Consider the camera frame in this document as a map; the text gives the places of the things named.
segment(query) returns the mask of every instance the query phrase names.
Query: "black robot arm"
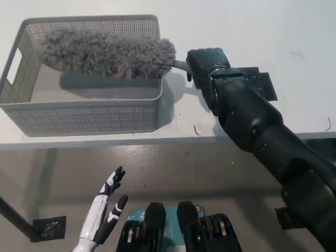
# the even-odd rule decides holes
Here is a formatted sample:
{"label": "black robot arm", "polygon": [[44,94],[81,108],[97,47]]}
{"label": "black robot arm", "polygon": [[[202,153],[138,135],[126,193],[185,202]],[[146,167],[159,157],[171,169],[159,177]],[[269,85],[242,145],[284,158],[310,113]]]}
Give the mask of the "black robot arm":
{"label": "black robot arm", "polygon": [[231,68],[220,48],[191,50],[187,62],[197,89],[236,145],[253,155],[283,185],[290,216],[323,248],[336,251],[336,167],[283,123],[281,113]]}

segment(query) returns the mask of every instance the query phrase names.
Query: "table leg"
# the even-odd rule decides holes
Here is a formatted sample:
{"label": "table leg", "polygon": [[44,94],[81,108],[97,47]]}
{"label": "table leg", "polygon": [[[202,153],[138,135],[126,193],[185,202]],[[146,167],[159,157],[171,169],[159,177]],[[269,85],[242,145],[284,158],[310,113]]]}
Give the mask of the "table leg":
{"label": "table leg", "polygon": [[3,215],[10,223],[12,223],[17,229],[19,229],[30,240],[40,241],[41,236],[29,224],[22,218],[7,202],[0,197],[0,214]]}

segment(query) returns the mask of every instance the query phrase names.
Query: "robotic arm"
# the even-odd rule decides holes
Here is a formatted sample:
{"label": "robotic arm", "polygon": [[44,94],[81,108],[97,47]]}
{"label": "robotic arm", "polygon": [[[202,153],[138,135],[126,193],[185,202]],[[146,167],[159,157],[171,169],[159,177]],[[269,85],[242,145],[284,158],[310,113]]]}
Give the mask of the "robotic arm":
{"label": "robotic arm", "polygon": [[280,112],[231,68],[220,48],[191,50],[186,61],[212,113],[243,151],[283,185],[287,221],[300,220],[326,251],[336,251],[336,167],[303,143]]}
{"label": "robotic arm", "polygon": [[103,244],[114,229],[128,197],[122,195],[113,210],[104,219],[108,199],[115,189],[120,187],[120,181],[125,175],[122,167],[114,171],[106,180],[98,195],[94,198],[88,215],[83,224],[77,246],[73,252],[93,252],[100,244]]}

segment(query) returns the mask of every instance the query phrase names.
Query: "white table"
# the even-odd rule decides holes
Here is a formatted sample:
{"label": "white table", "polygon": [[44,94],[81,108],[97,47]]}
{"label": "white table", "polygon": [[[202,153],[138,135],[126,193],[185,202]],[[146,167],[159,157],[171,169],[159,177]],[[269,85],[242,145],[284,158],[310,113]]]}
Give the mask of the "white table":
{"label": "white table", "polygon": [[[0,69],[30,17],[154,14],[161,36],[190,49],[221,47],[233,67],[269,72],[285,124],[303,139],[336,137],[336,3],[266,0],[11,0],[0,10]],[[0,111],[0,149],[228,140],[185,73],[167,75],[172,120],[152,133],[29,138]]]}

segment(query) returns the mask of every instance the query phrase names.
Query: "gray mesh basket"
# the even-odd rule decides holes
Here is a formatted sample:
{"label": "gray mesh basket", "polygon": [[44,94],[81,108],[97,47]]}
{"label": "gray mesh basket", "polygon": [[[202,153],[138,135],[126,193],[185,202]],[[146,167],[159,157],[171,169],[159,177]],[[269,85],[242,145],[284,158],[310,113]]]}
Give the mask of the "gray mesh basket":
{"label": "gray mesh basket", "polygon": [[[159,126],[159,102],[162,94],[162,82],[159,80],[144,83],[144,86],[131,83],[128,88],[121,87],[123,84],[116,85],[109,90],[113,94],[119,94],[120,97],[111,95],[100,99],[90,96],[90,92],[93,96],[97,95],[97,91],[92,89],[86,90],[86,95],[80,95],[79,99],[77,94],[66,97],[69,92],[61,93],[60,90],[53,88],[55,84],[59,86],[57,80],[61,73],[41,64],[33,52],[33,43],[39,36],[59,26],[105,29],[115,33],[160,37],[158,20],[152,15],[25,20],[19,29],[0,80],[0,107],[16,125],[31,137],[156,130]],[[10,83],[7,75],[17,48],[22,54],[22,59],[15,79]],[[49,87],[54,93],[38,89]]]}

